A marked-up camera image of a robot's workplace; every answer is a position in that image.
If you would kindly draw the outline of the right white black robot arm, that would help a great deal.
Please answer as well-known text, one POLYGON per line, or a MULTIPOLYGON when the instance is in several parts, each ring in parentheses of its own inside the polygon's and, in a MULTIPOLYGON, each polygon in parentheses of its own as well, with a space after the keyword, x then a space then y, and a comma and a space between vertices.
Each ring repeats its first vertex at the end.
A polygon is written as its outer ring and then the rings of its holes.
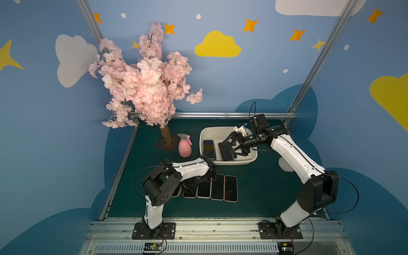
POLYGON ((340 177, 314 162, 292 140, 286 128, 270 126, 263 114, 252 117, 250 123, 253 134, 247 134, 244 126, 235 126, 222 144, 231 146, 231 153, 239 156, 247 156, 251 148, 259 145, 269 145, 280 154, 279 167, 285 172, 295 172, 303 183, 295 202, 275 218, 275 231, 283 235, 337 200, 340 177))

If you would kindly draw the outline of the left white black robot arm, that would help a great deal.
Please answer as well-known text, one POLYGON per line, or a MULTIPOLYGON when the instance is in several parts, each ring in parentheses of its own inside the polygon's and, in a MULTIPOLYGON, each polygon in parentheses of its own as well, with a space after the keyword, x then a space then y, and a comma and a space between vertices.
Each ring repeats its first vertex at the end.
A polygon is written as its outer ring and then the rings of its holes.
POLYGON ((142 222, 150 231, 161 226, 164 204, 177 188, 192 193, 199 184, 210 182, 216 177, 216 165, 206 156, 182 163, 165 159, 152 169, 142 185, 146 201, 142 222))

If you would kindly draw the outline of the white plastic storage box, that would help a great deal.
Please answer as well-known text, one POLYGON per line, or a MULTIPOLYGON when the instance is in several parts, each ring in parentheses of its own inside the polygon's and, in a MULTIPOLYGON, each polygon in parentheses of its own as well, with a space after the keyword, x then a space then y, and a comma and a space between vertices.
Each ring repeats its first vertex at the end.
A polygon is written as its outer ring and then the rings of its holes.
POLYGON ((232 132, 234 131, 233 126, 216 126, 204 128, 200 133, 199 139, 199 149, 200 154, 204 151, 204 140, 212 140, 214 142, 214 151, 216 159, 214 160, 215 165, 219 166, 236 166, 236 165, 247 165, 255 161, 258 157, 258 152, 256 150, 250 149, 250 153, 247 156, 237 156, 234 161, 222 161, 221 153, 218 144, 223 142, 232 132))

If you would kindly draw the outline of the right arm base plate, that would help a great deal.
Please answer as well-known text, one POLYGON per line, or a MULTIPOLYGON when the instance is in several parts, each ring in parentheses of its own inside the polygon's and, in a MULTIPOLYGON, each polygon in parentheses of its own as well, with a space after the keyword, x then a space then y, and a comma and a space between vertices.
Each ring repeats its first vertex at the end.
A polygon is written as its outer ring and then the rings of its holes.
POLYGON ((296 240, 303 239, 299 225, 294 227, 285 227, 284 224, 271 223, 263 220, 258 223, 258 230, 262 240, 285 239, 296 240))

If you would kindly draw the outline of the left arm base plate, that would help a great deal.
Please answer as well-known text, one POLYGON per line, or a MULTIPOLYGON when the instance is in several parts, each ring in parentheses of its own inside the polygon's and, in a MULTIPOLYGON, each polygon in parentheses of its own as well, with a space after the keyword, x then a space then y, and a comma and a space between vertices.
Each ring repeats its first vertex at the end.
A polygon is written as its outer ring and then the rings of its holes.
POLYGON ((174 240, 176 234, 176 223, 162 223, 154 229, 150 229, 146 223, 138 222, 135 224, 132 239, 133 240, 174 240))

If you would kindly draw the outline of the pink back phone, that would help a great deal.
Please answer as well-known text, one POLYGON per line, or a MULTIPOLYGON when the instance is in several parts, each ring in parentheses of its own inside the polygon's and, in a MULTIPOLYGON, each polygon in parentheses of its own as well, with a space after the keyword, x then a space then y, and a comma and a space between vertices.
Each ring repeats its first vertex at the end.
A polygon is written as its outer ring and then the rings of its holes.
POLYGON ((181 194, 181 191, 182 191, 182 187, 177 187, 177 188, 175 189, 175 191, 173 192, 173 194, 172 194, 172 198, 177 198, 177 197, 179 197, 180 194, 181 194))

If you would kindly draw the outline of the pink case phone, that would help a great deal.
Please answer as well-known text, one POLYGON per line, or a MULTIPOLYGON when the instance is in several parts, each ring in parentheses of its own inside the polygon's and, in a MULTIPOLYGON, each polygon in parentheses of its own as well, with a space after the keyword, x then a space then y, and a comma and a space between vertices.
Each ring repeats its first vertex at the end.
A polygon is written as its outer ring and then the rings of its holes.
POLYGON ((238 201, 238 179, 236 176, 225 175, 224 200, 231 203, 238 201))
POLYGON ((212 178, 210 198, 212 200, 219 200, 219 201, 224 200, 224 175, 223 174, 216 174, 216 176, 212 178))

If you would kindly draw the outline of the white case phone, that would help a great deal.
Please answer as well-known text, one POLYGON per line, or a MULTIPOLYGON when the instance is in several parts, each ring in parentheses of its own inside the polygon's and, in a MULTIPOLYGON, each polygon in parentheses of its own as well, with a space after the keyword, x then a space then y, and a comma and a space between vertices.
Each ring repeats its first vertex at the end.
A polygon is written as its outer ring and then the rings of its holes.
POLYGON ((211 182, 202 182, 197 187, 197 197, 209 199, 211 197, 211 182))

